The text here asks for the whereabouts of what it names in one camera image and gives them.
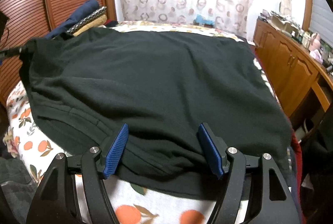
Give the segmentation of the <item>pink kettle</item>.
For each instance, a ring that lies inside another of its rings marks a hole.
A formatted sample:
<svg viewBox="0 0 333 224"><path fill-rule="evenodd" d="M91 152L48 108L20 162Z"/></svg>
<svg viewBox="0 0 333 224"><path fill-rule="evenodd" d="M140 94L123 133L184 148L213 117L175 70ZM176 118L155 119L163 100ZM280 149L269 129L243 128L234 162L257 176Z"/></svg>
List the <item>pink kettle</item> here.
<svg viewBox="0 0 333 224"><path fill-rule="evenodd" d="M320 47L321 47L321 42L320 42L320 35L316 32L311 35L311 42L309 45L309 51L310 51L310 56L314 59L320 60L322 59L321 53L320 53Z"/></svg>

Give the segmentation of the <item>long wooden cabinet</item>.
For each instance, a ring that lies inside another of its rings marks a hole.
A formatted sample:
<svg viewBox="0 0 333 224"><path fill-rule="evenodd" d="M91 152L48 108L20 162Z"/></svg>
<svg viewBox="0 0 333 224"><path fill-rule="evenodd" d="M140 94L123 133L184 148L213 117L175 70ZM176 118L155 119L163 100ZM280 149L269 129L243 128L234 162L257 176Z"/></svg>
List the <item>long wooden cabinet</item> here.
<svg viewBox="0 0 333 224"><path fill-rule="evenodd" d="M332 104L332 77L307 49L260 19L253 41L256 55L294 128L318 121Z"/></svg>

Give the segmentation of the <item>cardboard box with blue cloth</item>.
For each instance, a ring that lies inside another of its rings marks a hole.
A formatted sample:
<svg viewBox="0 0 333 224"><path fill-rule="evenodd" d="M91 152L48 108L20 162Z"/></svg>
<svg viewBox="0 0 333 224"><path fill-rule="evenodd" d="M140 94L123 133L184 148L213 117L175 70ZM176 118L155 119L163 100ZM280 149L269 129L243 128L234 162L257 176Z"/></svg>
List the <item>cardboard box with blue cloth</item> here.
<svg viewBox="0 0 333 224"><path fill-rule="evenodd" d="M215 22L212 21L212 20L205 19L201 15L197 15L196 18L193 20L193 25L201 26L201 27L214 28L215 27Z"/></svg>

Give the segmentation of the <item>navy blue folded blanket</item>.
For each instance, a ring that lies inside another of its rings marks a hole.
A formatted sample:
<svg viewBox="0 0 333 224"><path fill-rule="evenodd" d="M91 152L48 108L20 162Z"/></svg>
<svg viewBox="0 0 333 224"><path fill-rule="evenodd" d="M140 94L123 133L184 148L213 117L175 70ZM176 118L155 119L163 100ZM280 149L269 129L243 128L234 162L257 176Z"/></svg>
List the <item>navy blue folded blanket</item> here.
<svg viewBox="0 0 333 224"><path fill-rule="evenodd" d="M45 39L53 39L63 32L66 32L83 18L86 18L100 8L97 0L87 0L79 6L64 22L44 36Z"/></svg>

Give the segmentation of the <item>grey window blind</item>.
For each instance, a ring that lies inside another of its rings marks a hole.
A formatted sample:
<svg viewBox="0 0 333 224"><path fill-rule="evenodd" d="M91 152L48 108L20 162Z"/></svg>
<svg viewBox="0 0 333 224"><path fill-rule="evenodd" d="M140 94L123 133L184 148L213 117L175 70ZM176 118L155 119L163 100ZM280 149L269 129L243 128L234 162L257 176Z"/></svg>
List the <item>grey window blind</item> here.
<svg viewBox="0 0 333 224"><path fill-rule="evenodd" d="M333 41L333 13L326 0L312 0L312 13L309 29L317 32L329 47Z"/></svg>

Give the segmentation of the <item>black t-shirt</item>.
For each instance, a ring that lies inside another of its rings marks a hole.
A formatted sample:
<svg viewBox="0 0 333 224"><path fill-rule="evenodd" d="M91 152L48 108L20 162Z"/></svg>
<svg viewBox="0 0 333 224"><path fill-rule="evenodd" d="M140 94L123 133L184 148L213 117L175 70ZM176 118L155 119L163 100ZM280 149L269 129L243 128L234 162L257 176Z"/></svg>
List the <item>black t-shirt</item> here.
<svg viewBox="0 0 333 224"><path fill-rule="evenodd" d="M292 128L249 45L187 32L92 28L36 38L20 78L41 131L72 155L129 138L116 175L181 197L213 200L217 177L197 138L206 122L245 155L269 153L284 176Z"/></svg>

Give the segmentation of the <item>orange print white bedsheet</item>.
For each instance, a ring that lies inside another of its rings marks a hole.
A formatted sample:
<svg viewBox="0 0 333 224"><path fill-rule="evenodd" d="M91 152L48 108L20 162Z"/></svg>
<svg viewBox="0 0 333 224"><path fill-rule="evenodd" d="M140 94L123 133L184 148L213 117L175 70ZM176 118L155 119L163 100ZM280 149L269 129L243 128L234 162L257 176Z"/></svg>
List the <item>orange print white bedsheet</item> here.
<svg viewBox="0 0 333 224"><path fill-rule="evenodd" d="M72 37L76 36L62 34L55 39ZM21 123L35 122L31 107L18 114L18 120ZM121 222L119 207L107 194L108 179L101 179L97 170L101 145L93 146L81 155L72 155L62 148L62 153L54 157L43 175L28 213L28 223L82 223L73 181L76 174L82 176L91 221ZM288 188L287 176L282 174L271 154L245 155L233 146L226 146L229 171L221 178L216 176L215 206L207 217L200 217L199 221L234 223L240 202L246 197L245 223L298 223L299 216Z"/></svg>

